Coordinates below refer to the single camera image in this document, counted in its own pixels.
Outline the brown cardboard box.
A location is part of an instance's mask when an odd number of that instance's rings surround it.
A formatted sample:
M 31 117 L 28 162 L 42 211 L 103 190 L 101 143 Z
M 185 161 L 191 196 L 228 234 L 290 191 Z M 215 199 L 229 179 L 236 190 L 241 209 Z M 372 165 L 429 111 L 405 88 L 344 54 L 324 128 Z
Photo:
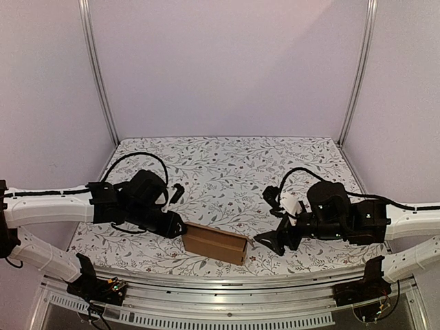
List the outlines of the brown cardboard box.
M 244 235 L 191 222 L 182 241 L 187 252 L 238 266 L 244 265 L 250 242 Z

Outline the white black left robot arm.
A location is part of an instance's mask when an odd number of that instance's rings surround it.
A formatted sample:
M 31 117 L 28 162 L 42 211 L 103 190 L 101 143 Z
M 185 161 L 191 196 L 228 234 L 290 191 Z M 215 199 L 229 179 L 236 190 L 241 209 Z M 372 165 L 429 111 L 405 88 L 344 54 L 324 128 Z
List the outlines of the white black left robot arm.
M 179 214 L 169 209 L 184 193 L 181 184 L 168 185 L 149 170 L 129 181 L 90 182 L 64 190 L 21 190 L 1 181 L 1 258 L 29 263 L 53 274 L 87 298 L 102 293 L 102 283 L 88 257 L 72 255 L 34 236 L 27 227 L 49 223 L 129 223 L 140 234 L 151 232 L 174 239 L 186 231 Z

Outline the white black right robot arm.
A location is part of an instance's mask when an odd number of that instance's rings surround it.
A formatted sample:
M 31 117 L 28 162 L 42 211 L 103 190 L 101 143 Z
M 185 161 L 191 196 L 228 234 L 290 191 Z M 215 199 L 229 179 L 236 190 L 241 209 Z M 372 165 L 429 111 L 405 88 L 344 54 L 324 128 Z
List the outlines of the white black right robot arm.
M 371 245 L 406 237 L 429 236 L 430 240 L 401 254 L 380 256 L 365 264 L 364 276 L 355 286 L 362 300 L 371 299 L 382 282 L 395 283 L 439 260 L 439 205 L 400 204 L 377 195 L 359 195 L 341 183 L 319 181 L 307 191 L 309 209 L 303 202 L 275 186 L 263 192 L 270 212 L 281 219 L 277 229 L 258 234 L 255 241 L 282 256 L 296 251 L 303 239 L 343 240 L 352 245 Z

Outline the floral patterned table mat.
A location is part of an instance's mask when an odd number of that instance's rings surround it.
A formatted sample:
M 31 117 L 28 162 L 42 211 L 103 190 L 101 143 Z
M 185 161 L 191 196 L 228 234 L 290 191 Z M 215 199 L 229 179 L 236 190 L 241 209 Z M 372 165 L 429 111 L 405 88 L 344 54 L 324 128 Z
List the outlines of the floral patterned table mat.
M 140 169 L 168 176 L 184 187 L 172 209 L 184 221 L 249 238 L 277 227 L 262 194 L 278 186 L 300 200 L 323 177 L 357 192 L 358 185 L 333 140 L 324 137 L 163 137 L 123 140 L 108 165 L 108 181 L 129 180 Z M 129 234 L 110 225 L 78 225 L 69 245 L 101 267 L 182 276 L 277 276 L 346 269 L 385 254 L 386 246 L 344 241 L 302 240 L 296 251 L 278 256 L 259 243 L 247 247 L 242 266 L 187 252 L 181 239 Z

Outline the aluminium front rail frame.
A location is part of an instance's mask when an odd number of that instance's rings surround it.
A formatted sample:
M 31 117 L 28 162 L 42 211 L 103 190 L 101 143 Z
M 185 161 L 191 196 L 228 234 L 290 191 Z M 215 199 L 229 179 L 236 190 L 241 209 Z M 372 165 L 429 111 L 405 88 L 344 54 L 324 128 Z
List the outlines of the aluminium front rail frame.
M 45 276 L 29 329 L 429 329 L 419 288 L 411 277 L 393 287 L 385 318 L 360 322 L 353 306 L 337 306 L 334 285 L 362 276 L 361 267 L 309 274 L 206 278 L 98 269 L 128 283 L 120 306 L 101 316 L 66 285 Z

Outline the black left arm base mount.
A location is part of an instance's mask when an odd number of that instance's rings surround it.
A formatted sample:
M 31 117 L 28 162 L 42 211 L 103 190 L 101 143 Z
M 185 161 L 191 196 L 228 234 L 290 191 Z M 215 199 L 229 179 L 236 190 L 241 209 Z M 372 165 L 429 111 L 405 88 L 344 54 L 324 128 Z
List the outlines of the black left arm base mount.
M 128 283 L 118 277 L 107 280 L 99 279 L 90 259 L 80 253 L 80 276 L 73 282 L 67 282 L 67 292 L 78 296 L 86 302 L 97 301 L 115 306 L 122 306 Z

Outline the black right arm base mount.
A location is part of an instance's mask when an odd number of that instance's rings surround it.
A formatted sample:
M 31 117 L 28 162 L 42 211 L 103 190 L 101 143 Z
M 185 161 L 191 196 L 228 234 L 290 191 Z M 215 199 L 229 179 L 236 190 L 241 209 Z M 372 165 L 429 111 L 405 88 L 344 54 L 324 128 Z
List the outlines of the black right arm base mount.
M 367 261 L 361 279 L 334 285 L 332 292 L 336 305 L 352 305 L 389 295 L 392 290 L 391 284 L 384 280 L 384 259 L 384 256 L 377 256 Z

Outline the left aluminium corner post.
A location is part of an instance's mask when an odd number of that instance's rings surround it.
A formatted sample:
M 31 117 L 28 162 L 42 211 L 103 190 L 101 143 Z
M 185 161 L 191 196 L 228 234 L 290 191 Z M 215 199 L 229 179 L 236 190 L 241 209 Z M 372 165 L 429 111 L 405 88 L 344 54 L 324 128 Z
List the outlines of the left aluminium corner post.
M 93 81 L 96 87 L 100 108 L 106 124 L 109 136 L 114 146 L 118 146 L 120 143 L 120 137 L 116 129 L 116 122 L 111 112 L 109 98 L 105 87 L 102 70 L 100 67 L 100 61 L 98 56 L 98 50 L 96 47 L 96 39 L 94 36 L 94 27 L 91 17 L 90 1 L 79 0 L 78 1 L 80 20 L 82 23 L 82 30 L 85 38 L 85 47 L 89 57 L 91 72 Z

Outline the aluminium corner post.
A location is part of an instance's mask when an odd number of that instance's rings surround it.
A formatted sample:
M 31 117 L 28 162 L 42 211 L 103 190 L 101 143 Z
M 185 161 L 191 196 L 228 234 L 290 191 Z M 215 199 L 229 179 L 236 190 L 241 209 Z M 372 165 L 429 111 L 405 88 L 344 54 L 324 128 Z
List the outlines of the aluminium corner post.
M 109 136 L 114 146 L 118 146 L 120 143 L 120 137 L 116 129 L 116 122 L 111 112 L 109 98 L 105 87 L 102 70 L 100 67 L 100 61 L 98 56 L 98 50 L 96 47 L 96 39 L 94 36 L 94 27 L 91 17 L 90 1 L 79 0 L 78 1 L 80 20 L 82 23 L 82 30 L 85 38 L 85 47 L 89 57 L 91 72 L 93 81 L 96 87 L 100 108 L 106 124 Z
M 355 110 L 358 104 L 358 99 L 362 90 L 362 83 L 364 81 L 366 68 L 368 64 L 369 54 L 373 41 L 375 20 L 377 16 L 378 0 L 368 0 L 366 7 L 366 16 L 364 23 L 364 30 L 362 33 L 362 40 L 360 45 L 360 53 L 357 61 L 357 67 L 349 96 L 349 101 L 346 108 L 346 113 L 342 123 L 342 128 L 338 136 L 337 145 L 343 149 L 347 143 L 351 124 L 354 119 Z

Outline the right aluminium corner post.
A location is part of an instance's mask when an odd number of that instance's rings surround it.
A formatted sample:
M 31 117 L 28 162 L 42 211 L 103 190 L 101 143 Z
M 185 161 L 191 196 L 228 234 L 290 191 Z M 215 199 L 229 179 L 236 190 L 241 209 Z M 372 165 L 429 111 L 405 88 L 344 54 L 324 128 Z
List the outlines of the right aluminium corner post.
M 346 113 L 342 123 L 342 128 L 338 136 L 337 145 L 343 149 L 347 143 L 351 124 L 354 119 L 355 110 L 358 104 L 358 99 L 362 90 L 362 83 L 364 81 L 366 68 L 368 64 L 369 54 L 373 41 L 375 20 L 377 16 L 378 0 L 368 0 L 366 7 L 366 16 L 364 23 L 364 30 L 362 33 L 362 40 L 360 45 L 360 53 L 357 61 L 357 67 L 349 96 L 349 101 L 346 108 Z

